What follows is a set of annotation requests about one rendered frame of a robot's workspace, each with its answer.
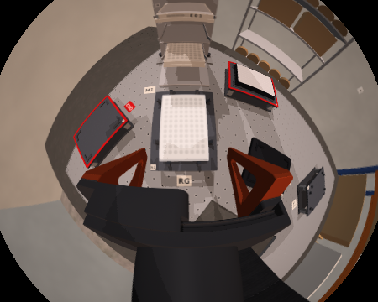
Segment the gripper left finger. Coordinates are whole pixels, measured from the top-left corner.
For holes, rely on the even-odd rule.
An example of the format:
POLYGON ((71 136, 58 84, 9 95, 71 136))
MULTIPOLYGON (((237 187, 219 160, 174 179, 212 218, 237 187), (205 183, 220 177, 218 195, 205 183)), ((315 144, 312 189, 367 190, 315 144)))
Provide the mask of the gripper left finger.
POLYGON ((147 154, 145 148, 141 148, 122 158, 90 169, 81 178, 118 185, 118 178, 138 163, 129 186, 142 187, 146 162, 147 154))

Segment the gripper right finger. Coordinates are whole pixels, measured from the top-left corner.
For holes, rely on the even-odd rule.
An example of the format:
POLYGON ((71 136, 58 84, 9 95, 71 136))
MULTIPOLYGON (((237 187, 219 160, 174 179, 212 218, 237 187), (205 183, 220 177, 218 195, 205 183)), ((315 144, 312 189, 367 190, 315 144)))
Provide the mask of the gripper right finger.
POLYGON ((228 148, 227 161, 238 217, 248 216, 263 200, 281 196, 293 179, 289 170, 234 148, 228 148), (255 176, 256 183, 251 192, 244 183, 235 161, 255 176))

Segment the grey shelf rack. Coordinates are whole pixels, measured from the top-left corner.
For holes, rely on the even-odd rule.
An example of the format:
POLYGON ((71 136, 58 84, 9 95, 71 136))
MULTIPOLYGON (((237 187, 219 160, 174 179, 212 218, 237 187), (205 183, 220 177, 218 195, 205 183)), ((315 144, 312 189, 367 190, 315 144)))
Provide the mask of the grey shelf rack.
MULTIPOLYGON (((166 3, 205 3, 214 15, 214 21, 217 17, 218 0, 152 0, 152 3, 154 18, 166 3)), ((213 25, 214 23, 192 21, 156 23, 163 64, 168 43, 200 43, 205 60, 205 67, 164 67, 162 65, 159 86, 210 86, 207 54, 212 41, 213 25)))

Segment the cream well plate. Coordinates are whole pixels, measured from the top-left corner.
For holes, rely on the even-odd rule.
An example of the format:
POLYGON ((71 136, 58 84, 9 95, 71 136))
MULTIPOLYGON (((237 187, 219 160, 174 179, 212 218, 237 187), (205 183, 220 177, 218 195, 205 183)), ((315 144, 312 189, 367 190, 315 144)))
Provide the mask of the cream well plate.
POLYGON ((168 43, 164 67, 205 67, 202 44, 168 43))
POLYGON ((213 14, 205 3, 166 3, 156 14, 156 23, 198 21, 214 23, 213 14))

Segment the dark grey flat nest with red border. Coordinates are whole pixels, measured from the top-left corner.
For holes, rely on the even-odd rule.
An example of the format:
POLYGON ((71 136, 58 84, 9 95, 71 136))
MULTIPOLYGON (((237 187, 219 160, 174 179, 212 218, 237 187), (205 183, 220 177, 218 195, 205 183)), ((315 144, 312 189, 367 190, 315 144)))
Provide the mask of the dark grey flat nest with red border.
POLYGON ((99 166, 133 127, 116 102, 107 95, 73 136, 87 169, 99 166))

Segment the white microplate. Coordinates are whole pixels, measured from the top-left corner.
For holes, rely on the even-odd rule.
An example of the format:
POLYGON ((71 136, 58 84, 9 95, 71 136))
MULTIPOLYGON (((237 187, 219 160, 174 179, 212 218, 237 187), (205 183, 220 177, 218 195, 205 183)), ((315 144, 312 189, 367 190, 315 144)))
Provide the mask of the white microplate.
POLYGON ((159 161, 209 161, 205 95, 162 95, 159 161))

